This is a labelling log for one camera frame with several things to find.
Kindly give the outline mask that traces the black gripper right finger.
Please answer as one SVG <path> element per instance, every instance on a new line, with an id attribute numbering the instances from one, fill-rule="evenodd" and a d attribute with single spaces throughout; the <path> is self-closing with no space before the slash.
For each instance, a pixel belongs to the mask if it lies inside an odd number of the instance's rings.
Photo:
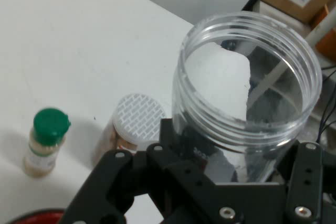
<path id="1" fill-rule="evenodd" d="M 319 144 L 295 141 L 277 161 L 285 181 L 285 223 L 335 223 L 335 155 Z"/>

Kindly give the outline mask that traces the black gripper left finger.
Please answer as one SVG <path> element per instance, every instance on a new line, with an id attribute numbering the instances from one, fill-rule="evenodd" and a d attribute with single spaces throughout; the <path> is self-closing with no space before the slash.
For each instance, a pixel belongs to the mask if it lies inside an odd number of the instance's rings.
<path id="1" fill-rule="evenodd" d="M 62 223 L 126 223 L 136 196 L 147 194 L 163 223 L 215 223 L 215 185 L 169 147 L 108 151 L 61 218 Z"/>

